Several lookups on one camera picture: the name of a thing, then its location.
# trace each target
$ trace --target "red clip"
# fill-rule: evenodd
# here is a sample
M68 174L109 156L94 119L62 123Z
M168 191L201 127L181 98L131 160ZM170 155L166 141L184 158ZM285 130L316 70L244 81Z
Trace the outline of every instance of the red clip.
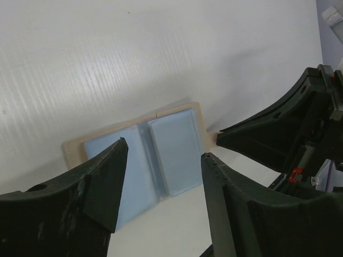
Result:
M292 183L297 183L298 180L296 180L294 177L295 175L300 175L302 174L303 172L303 169L300 169L300 168L295 168L292 173L290 174L290 177L288 179L288 181L292 182Z

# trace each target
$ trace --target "white surface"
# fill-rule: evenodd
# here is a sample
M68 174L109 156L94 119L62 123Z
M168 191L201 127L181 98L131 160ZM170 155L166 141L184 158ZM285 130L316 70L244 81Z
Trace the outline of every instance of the white surface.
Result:
M208 128L233 125L322 62L312 0L3 0L0 34L0 193L64 172L63 141L185 97ZM187 195L109 256L199 256L204 196Z
M280 173L268 169L252 159L231 150L215 147L211 149L211 152L235 171L238 171L261 185L268 187L280 175Z

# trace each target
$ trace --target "beige wooden board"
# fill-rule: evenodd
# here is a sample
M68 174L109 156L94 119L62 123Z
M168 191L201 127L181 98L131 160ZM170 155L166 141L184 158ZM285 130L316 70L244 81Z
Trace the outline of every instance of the beige wooden board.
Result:
M162 108L160 111L157 111L155 113L143 115L132 120L127 120L125 122L107 126L95 132L92 132L90 134L84 135L82 137L64 142L63 149L64 149L67 165L69 169L72 169L88 160L86 150L84 148L84 143L86 141L89 141L91 139L94 139L102 135L106 135L108 133L112 133L112 132L115 132L115 131L118 131L127 127L132 127L142 122L147 122L149 120L153 120L153 119L167 116L170 114L175 114L177 112L189 110L189 109L194 109L196 111L197 123L198 123L199 130L201 133L204 150L205 152L209 152L210 143L207 137L200 104L197 102L191 102L191 103L183 104L178 107L173 107L173 108L169 108L165 110Z

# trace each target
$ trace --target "mounting hole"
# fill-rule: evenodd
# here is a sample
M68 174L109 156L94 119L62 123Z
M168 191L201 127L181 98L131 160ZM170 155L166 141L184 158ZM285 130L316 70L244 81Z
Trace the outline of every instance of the mounting hole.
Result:
M32 192L32 191L39 191L39 190L43 190L45 188L47 188L48 186L45 184L38 184L35 185L33 187L31 187L29 190L27 190L27 192Z
M280 115L281 115L281 113L278 112L277 114L275 114L275 115L273 116L273 119L278 119L278 118L280 117Z
M302 90L301 90L301 94L304 93L306 90L306 86L303 86Z

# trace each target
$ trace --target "white corrugated plastic sheet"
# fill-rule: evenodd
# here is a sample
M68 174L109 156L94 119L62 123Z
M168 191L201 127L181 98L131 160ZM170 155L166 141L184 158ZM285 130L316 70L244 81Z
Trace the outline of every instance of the white corrugated plastic sheet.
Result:
M321 62L312 0L3 0L0 193L65 172L62 142L180 99L201 104L210 130L233 125ZM197 187L112 235L108 256L192 257L210 243Z

